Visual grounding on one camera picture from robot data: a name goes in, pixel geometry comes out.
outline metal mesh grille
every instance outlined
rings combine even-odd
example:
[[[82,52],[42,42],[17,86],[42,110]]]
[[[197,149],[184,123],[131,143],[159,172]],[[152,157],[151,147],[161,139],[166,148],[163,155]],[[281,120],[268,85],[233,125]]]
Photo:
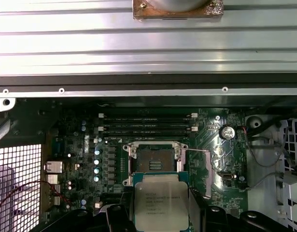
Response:
[[[41,145],[0,149],[0,201],[41,178]],[[20,188],[0,208],[0,232],[28,232],[39,222],[40,183]]]

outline copper base plate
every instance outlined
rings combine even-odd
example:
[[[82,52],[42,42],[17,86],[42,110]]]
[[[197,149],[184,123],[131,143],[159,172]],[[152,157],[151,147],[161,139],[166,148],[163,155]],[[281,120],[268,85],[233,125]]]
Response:
[[[209,0],[200,8],[181,13],[158,10],[146,0],[133,0],[133,17],[135,19],[175,19],[175,18],[211,18],[220,17],[224,12],[223,0]]]

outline cable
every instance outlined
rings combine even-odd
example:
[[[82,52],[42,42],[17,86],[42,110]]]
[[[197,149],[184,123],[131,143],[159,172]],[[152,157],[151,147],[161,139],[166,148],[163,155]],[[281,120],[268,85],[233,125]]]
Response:
[[[26,186],[26,185],[29,185],[29,184],[33,184],[33,183],[46,183],[48,184],[51,189],[66,203],[71,203],[70,200],[68,200],[67,198],[65,198],[64,196],[62,196],[55,188],[52,184],[48,183],[47,181],[44,181],[44,180],[36,180],[36,181],[31,181],[31,182],[28,182],[26,184],[23,184],[21,186],[18,186],[16,188],[14,188],[1,202],[0,202],[0,208],[2,206],[2,204],[8,199],[10,198],[15,192],[17,192],[18,190],[20,190],[22,187]]]
[[[245,139],[246,139],[246,143],[247,143],[247,148],[251,154],[251,156],[253,157],[253,159],[255,160],[255,162],[257,163],[257,165],[259,165],[260,167],[263,167],[263,168],[269,168],[269,167],[272,167],[274,166],[280,159],[281,155],[282,155],[282,152],[279,153],[279,156],[278,158],[270,165],[263,165],[261,163],[259,163],[259,161],[256,159],[256,156],[252,150],[252,148],[250,147],[250,141],[249,141],[249,138],[247,136],[247,131],[245,129],[245,127],[242,127],[242,129],[244,130],[244,136],[245,136]],[[281,146],[281,150],[283,151],[284,150],[284,146],[285,146],[285,142],[286,142],[286,138],[288,137],[288,132],[289,132],[289,127],[287,127],[286,129],[286,132],[285,132],[285,135],[284,135],[284,140],[283,140],[283,144]]]
[[[257,140],[264,140],[264,141],[267,141],[268,143],[270,142],[270,140],[272,140],[274,142],[274,144],[278,145],[280,148],[282,147],[282,144],[273,140],[273,139],[270,139],[270,138],[267,138],[267,137],[264,137],[264,136],[257,136],[257,137],[251,137],[249,138],[249,142],[252,142],[252,141],[257,141]],[[293,160],[289,154],[289,152],[283,147],[281,148],[281,152],[283,153],[285,159],[287,160],[289,166],[291,168],[295,168],[296,166],[296,162],[295,160]]]
[[[254,189],[255,187],[257,187],[258,185],[260,185],[263,181],[265,181],[268,177],[272,176],[272,175],[276,175],[279,177],[283,176],[283,173],[279,173],[279,172],[273,172],[273,173],[269,173],[267,175],[265,175],[263,178],[261,178],[257,183],[255,183],[254,185],[247,187],[245,190],[251,190]]]

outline perforated metal panel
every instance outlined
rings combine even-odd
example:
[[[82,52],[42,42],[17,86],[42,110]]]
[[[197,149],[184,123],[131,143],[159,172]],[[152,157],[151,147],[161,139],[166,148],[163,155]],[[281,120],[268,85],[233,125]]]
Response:
[[[0,202],[16,187],[41,178],[42,145],[0,149]],[[25,185],[0,208],[0,232],[28,232],[39,222],[40,183]]]
[[[282,139],[285,136],[286,127],[289,126],[288,137],[286,138],[285,149],[289,152],[291,158],[297,163],[297,119],[290,121],[282,121],[282,127],[280,130],[280,137]],[[284,170],[282,171],[290,171],[291,167],[287,160],[284,160]],[[285,212],[287,213],[285,225],[292,229],[294,232],[297,232],[297,221],[292,220],[292,214],[290,213],[290,208],[293,203],[290,200],[293,198],[291,190],[287,184],[283,185],[283,205]]]

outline heatsink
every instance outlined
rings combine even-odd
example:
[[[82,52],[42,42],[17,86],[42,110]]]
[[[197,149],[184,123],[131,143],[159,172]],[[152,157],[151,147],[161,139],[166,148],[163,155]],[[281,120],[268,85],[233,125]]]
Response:
[[[138,20],[209,18],[223,12],[223,0],[133,0],[133,17]]]

